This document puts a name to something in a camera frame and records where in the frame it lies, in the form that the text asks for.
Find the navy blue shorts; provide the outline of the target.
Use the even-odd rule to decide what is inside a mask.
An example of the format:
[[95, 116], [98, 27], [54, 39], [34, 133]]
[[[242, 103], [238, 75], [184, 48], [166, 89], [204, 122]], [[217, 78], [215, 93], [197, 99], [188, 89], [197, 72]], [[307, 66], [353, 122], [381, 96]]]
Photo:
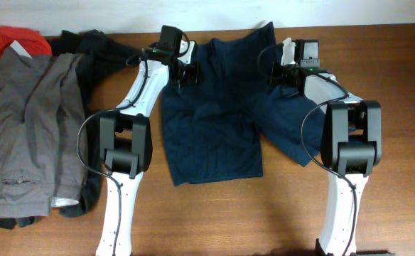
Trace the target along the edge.
[[198, 85], [168, 84], [161, 100], [163, 144], [175, 186], [260, 177], [260, 139], [307, 165], [320, 151], [324, 113], [288, 85], [265, 75], [281, 57], [272, 23], [244, 38], [214, 38], [193, 60]]

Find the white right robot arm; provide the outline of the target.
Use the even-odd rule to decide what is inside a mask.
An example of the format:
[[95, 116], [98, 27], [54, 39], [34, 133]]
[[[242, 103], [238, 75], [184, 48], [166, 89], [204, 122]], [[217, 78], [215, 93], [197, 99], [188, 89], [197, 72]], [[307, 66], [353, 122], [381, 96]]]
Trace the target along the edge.
[[287, 82], [325, 114], [317, 165], [328, 172], [329, 188], [315, 254], [356, 255], [361, 197], [382, 158], [380, 103], [352, 94], [321, 68], [318, 40], [286, 38], [275, 47], [282, 55], [267, 75], [269, 82]]

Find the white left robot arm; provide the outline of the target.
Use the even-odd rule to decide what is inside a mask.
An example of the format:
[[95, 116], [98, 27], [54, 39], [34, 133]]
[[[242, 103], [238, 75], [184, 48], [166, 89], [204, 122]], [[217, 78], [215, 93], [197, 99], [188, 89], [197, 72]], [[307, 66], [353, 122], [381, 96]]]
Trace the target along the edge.
[[124, 100], [99, 119], [99, 156], [107, 175], [104, 224], [96, 255], [130, 255], [136, 195], [150, 166], [150, 115], [162, 89], [198, 85], [195, 41], [179, 28], [163, 26], [160, 38], [140, 54], [139, 72]]

